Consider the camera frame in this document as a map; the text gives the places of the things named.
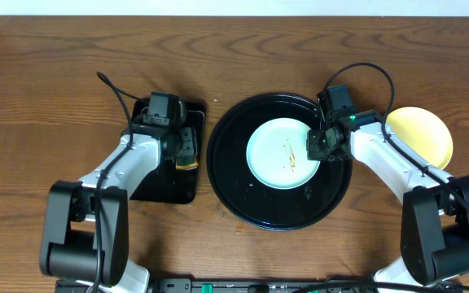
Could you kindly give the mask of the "orange green sponge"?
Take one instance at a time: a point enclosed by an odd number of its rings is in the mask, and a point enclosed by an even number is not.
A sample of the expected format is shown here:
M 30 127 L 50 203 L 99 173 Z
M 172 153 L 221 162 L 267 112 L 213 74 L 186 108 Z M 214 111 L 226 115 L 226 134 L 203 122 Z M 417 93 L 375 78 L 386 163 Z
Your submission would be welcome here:
M 181 156 L 176 158 L 175 168 L 177 170 L 192 170 L 199 167 L 196 156 Z

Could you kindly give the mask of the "rectangular black tray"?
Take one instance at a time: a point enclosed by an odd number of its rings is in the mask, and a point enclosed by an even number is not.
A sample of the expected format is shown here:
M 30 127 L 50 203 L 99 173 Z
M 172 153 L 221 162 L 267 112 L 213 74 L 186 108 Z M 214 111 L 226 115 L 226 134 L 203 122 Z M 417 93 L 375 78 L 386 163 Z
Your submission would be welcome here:
M 199 162 L 204 134 L 206 106 L 204 102 L 198 99 L 187 100 L 185 104 L 187 118 L 183 126 L 195 129 L 198 149 L 195 158 L 196 162 Z M 137 201 L 188 204 L 195 198 L 198 179 L 198 167 L 189 170 L 180 170 L 176 169 L 175 160 L 163 160 L 158 169 L 144 177 L 130 199 Z

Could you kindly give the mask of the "light green plate top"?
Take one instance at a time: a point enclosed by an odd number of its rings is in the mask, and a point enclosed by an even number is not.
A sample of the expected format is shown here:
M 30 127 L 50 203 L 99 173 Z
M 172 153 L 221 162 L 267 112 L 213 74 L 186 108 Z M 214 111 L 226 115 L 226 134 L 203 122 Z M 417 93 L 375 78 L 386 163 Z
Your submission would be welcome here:
M 304 185 L 320 163 L 308 159 L 310 127 L 300 120 L 278 118 L 266 121 L 249 138 L 246 160 L 252 175 L 264 185 L 290 190 Z

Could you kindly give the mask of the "yellow plate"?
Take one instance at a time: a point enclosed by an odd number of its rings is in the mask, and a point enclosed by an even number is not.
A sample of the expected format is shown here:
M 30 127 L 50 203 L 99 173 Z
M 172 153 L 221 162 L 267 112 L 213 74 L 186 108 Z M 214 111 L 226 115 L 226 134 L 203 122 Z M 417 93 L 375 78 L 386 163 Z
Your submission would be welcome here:
M 445 123 L 421 107 L 402 107 L 387 117 L 393 132 L 427 162 L 444 169 L 451 161 L 454 144 Z

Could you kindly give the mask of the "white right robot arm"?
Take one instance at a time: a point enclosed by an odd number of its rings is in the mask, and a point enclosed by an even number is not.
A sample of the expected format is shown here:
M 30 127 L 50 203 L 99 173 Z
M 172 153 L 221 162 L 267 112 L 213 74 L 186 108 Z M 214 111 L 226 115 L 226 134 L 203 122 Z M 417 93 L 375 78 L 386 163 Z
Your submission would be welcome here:
M 309 131 L 310 160 L 357 160 L 402 203 L 401 257 L 358 285 L 378 292 L 469 291 L 469 176 L 454 177 L 403 143 L 375 111 L 329 110 Z

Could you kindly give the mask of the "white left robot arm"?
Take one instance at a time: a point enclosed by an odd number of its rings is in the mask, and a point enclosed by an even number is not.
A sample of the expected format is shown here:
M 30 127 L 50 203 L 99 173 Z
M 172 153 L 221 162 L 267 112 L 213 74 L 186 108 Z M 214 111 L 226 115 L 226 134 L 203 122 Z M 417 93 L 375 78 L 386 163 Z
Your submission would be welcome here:
M 197 160 L 201 134 L 188 125 L 133 124 L 117 148 L 76 182 L 49 190 L 39 267 L 85 292 L 146 292 L 148 269 L 129 258 L 128 205 L 141 191 L 179 186 L 164 162 Z

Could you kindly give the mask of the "round black tray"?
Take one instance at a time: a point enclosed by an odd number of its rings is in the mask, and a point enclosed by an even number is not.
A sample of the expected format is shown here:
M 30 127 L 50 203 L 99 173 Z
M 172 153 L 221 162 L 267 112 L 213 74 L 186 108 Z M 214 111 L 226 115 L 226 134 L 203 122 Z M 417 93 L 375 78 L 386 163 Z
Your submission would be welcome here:
M 268 93 L 233 106 L 208 143 L 208 177 L 217 197 L 243 221 L 267 230 L 298 230 L 327 216 L 348 189 L 350 160 L 321 162 L 307 182 L 286 190 L 265 185 L 250 171 L 246 150 L 256 129 L 272 119 L 292 118 L 319 126 L 315 102 L 297 94 Z

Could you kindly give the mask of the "black base unit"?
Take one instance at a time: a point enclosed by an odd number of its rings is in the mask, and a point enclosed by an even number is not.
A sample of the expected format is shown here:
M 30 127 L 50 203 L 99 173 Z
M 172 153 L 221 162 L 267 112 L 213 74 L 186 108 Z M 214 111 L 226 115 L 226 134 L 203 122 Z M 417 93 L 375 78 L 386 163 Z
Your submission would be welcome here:
M 283 280 L 248 281 L 248 280 L 220 280 L 202 279 L 193 280 L 189 278 L 155 278 L 150 277 L 147 293 L 291 293 L 304 287 L 312 287 L 323 283 L 358 282 L 365 279 L 346 278 L 344 276 L 330 276 L 321 282 L 289 282 Z M 83 282 L 58 280 L 55 284 L 55 293 L 89 292 L 90 285 Z M 444 282 L 435 287 L 444 292 L 464 292 L 450 286 L 450 282 Z M 413 292 L 396 291 L 389 289 L 376 289 L 366 287 L 331 287 L 327 289 L 316 289 L 311 292 L 327 293 L 365 293 L 365 292 Z

